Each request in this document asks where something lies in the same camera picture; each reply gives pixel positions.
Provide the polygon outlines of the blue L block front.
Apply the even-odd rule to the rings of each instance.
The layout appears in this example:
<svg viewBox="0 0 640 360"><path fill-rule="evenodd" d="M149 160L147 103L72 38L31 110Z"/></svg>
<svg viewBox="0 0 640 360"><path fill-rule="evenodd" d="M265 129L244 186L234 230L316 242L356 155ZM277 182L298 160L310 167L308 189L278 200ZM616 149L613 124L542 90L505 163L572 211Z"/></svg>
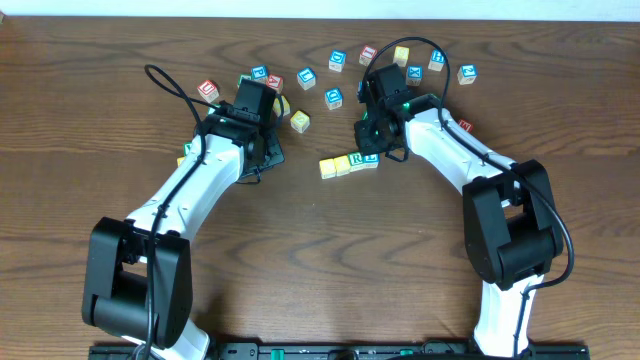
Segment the blue L block front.
<svg viewBox="0 0 640 360"><path fill-rule="evenodd" d="M363 156L363 165L365 168L377 168L380 163L380 157L378 154L370 154Z"/></svg>

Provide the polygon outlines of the green R block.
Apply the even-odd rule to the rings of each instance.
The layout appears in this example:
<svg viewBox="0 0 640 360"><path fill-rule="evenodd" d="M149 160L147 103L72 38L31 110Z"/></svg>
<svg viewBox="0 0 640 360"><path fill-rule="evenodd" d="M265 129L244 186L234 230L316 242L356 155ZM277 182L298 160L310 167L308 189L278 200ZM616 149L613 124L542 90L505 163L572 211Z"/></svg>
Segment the green R block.
<svg viewBox="0 0 640 360"><path fill-rule="evenodd" d="M364 168L364 160L360 152L352 152L348 154L350 172L356 172Z"/></svg>

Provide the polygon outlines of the yellow O block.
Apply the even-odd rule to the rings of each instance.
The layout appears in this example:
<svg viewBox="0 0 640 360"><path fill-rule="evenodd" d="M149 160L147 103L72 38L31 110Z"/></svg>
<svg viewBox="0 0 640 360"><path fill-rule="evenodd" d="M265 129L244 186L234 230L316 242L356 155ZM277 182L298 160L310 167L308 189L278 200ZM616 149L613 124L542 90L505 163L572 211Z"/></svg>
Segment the yellow O block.
<svg viewBox="0 0 640 360"><path fill-rule="evenodd" d="M344 176L351 172L351 163L347 155L334 158L333 163L337 176Z"/></svg>

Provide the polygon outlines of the yellow C block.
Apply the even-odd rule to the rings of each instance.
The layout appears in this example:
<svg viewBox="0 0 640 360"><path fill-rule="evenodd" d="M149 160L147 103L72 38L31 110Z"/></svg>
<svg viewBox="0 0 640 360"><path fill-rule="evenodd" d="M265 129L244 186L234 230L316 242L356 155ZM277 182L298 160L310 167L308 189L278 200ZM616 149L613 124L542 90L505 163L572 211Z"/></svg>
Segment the yellow C block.
<svg viewBox="0 0 640 360"><path fill-rule="evenodd" d="M337 170L333 159L323 159L319 162L319 169L322 179L329 179L336 176Z"/></svg>

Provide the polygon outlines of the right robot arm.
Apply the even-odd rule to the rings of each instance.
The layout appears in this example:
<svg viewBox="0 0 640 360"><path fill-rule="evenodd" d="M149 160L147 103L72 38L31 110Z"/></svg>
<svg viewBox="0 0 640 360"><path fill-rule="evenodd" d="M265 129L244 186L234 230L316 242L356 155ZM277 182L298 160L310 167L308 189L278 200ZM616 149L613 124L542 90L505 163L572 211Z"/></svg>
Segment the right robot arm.
<svg viewBox="0 0 640 360"><path fill-rule="evenodd" d="M363 154L415 154L461 194L464 245L483 281L474 341L485 355L523 354L535 293L565 281L545 275L554 258L573 250L546 169L492 151L433 95L369 100L354 130Z"/></svg>

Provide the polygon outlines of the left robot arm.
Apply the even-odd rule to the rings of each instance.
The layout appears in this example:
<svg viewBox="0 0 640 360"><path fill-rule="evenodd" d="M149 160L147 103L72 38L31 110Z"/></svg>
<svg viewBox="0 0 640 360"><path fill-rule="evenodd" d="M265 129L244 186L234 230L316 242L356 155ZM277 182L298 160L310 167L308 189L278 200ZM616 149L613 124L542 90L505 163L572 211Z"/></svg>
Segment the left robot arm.
<svg viewBox="0 0 640 360"><path fill-rule="evenodd" d="M138 346L151 337L160 359L205 358L210 337L190 318L192 242L232 184L284 160L274 127L210 115L205 131L144 205L100 219L89 238L83 321Z"/></svg>

